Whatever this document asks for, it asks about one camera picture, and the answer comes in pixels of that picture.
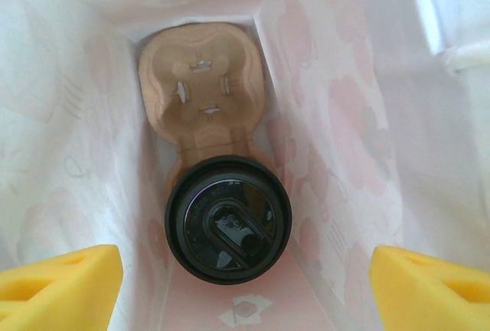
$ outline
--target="pink floral pattern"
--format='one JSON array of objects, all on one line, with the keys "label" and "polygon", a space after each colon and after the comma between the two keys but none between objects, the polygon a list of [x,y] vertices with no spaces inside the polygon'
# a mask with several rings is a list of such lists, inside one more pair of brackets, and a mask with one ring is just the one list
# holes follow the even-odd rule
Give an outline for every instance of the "pink floral pattern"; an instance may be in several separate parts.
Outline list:
[{"label": "pink floral pattern", "polygon": [[309,67],[313,57],[309,20],[298,0],[286,0],[286,11],[278,21],[281,52],[291,76],[292,95],[301,106],[305,102],[301,73],[303,68]]},{"label": "pink floral pattern", "polygon": [[[267,307],[253,323],[261,306],[237,302],[240,297],[259,297]],[[233,329],[246,331],[298,329],[334,331],[334,327],[320,307],[294,257],[286,250],[277,264],[261,277],[249,283],[232,287],[217,287],[187,273],[178,264],[170,280],[163,324],[181,331],[230,329],[223,321],[231,313]]]},{"label": "pink floral pattern", "polygon": [[319,264],[320,234],[311,218],[305,218],[299,227],[299,246],[308,262]]},{"label": "pink floral pattern", "polygon": [[333,80],[328,88],[328,111],[337,152],[356,189],[382,195],[390,170],[388,131],[377,127],[376,114],[351,76]]},{"label": "pink floral pattern", "polygon": [[282,114],[276,115],[266,123],[267,137],[273,151],[276,167],[280,169],[281,182],[291,194],[294,175],[288,164],[297,154],[296,140],[292,137],[292,126]]},{"label": "pink floral pattern", "polygon": [[22,263],[40,260],[96,243],[89,218],[74,194],[54,189],[45,202],[25,213],[17,255]]},{"label": "pink floral pattern", "polygon": [[362,0],[325,0],[334,12],[335,28],[343,41],[351,44],[354,63],[364,82],[375,81],[372,54],[367,45],[368,23]]},{"label": "pink floral pattern", "polygon": [[330,188],[330,178],[332,176],[333,174],[325,164],[325,160],[320,156],[318,150],[310,143],[308,149],[308,175],[303,176],[296,181],[296,188],[298,195],[301,195],[304,184],[309,184],[313,194],[318,200],[317,207],[324,222],[328,222],[330,219],[327,196]]}]

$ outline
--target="black plastic lid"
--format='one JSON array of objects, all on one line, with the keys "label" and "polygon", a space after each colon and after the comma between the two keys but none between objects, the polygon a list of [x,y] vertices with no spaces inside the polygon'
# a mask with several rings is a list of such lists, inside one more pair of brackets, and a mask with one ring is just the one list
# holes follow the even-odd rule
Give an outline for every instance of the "black plastic lid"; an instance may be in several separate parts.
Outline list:
[{"label": "black plastic lid", "polygon": [[191,274],[210,283],[252,280],[279,259],[292,214],[281,182],[239,156],[200,162],[179,179],[167,203],[171,251]]}]

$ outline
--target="yellow sponge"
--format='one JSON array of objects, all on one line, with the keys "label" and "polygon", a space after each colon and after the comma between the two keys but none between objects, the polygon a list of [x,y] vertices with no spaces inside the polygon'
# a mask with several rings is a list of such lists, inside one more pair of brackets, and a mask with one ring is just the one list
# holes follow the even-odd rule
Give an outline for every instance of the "yellow sponge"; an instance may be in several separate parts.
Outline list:
[{"label": "yellow sponge", "polygon": [[385,331],[490,330],[490,274],[378,247],[370,278]]},{"label": "yellow sponge", "polygon": [[123,280],[115,245],[0,273],[0,331],[107,330]]}]

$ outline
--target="yellow foam block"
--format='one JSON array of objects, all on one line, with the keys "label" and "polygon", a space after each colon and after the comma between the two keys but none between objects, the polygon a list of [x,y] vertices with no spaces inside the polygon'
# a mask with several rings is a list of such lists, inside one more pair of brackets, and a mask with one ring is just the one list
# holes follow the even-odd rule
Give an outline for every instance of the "yellow foam block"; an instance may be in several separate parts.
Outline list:
[{"label": "yellow foam block", "polygon": [[490,274],[378,247],[370,278],[385,331],[490,330]]},{"label": "yellow foam block", "polygon": [[0,331],[107,330],[123,280],[115,245],[0,273]]}]

